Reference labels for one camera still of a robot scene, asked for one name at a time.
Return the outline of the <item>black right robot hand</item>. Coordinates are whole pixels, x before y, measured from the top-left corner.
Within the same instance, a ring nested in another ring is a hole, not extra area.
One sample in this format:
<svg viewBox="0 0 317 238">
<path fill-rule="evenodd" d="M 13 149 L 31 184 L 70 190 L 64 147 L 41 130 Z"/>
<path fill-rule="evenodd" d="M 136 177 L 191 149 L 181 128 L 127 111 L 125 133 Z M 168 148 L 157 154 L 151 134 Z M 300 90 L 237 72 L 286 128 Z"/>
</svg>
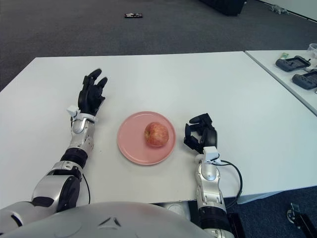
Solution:
<svg viewBox="0 0 317 238">
<path fill-rule="evenodd" d="M 184 144 L 199 154 L 203 154 L 204 147 L 217 148 L 217 131 L 208 113 L 190 119 L 185 125 Z"/>
</svg>

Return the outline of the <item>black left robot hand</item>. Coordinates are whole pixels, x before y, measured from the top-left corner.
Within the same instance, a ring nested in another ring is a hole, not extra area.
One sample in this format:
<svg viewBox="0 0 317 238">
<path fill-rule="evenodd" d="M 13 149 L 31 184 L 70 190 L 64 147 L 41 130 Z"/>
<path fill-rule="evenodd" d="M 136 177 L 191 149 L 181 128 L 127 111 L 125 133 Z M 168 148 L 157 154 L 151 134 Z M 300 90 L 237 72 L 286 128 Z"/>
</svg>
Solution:
<svg viewBox="0 0 317 238">
<path fill-rule="evenodd" d="M 95 81 L 101 75 L 100 68 L 86 75 L 83 80 L 83 87 L 78 97 L 78 108 L 81 113 L 96 116 L 105 97 L 102 95 L 107 83 L 107 77 L 102 78 L 97 84 Z"/>
</svg>

